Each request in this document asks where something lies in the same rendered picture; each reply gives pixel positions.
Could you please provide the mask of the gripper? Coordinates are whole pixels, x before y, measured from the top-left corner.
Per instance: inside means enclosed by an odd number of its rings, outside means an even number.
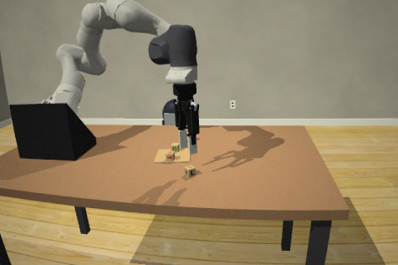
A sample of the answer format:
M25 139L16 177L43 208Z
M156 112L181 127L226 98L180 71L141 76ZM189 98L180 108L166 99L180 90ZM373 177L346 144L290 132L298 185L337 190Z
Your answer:
M173 94L176 96L184 95L177 96L177 99L173 100L175 105L176 127L178 127L179 130L180 149L187 148L188 136L189 155L196 154L196 135L200 133L199 104L195 104L193 99L193 95L196 94L196 83L173 84ZM186 134L186 129L188 129L188 134Z

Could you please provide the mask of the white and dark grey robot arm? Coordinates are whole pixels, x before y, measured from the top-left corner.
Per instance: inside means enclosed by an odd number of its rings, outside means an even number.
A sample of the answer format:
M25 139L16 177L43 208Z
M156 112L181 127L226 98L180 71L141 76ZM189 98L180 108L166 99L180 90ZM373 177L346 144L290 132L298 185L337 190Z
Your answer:
M54 94L42 104L67 103L75 114L78 112L85 85L81 72L101 75L105 71L107 63L100 52L100 40L104 29L116 28L157 36L150 42L149 56L155 64L171 62L166 76L168 84L191 84L197 80L197 45L193 27L170 25L134 0L107 0L84 7L77 34L81 48L71 44L62 44L58 48L56 59L62 67L63 77Z

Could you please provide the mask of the tan square mat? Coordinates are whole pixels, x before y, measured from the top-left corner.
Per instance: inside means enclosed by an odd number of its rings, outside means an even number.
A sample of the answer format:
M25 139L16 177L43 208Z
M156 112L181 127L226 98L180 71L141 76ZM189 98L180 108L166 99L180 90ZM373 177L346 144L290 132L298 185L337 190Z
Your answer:
M171 149L158 150L154 163L180 163L180 162L190 162L189 149L179 149L175 152L175 160L167 161L166 152L171 151Z

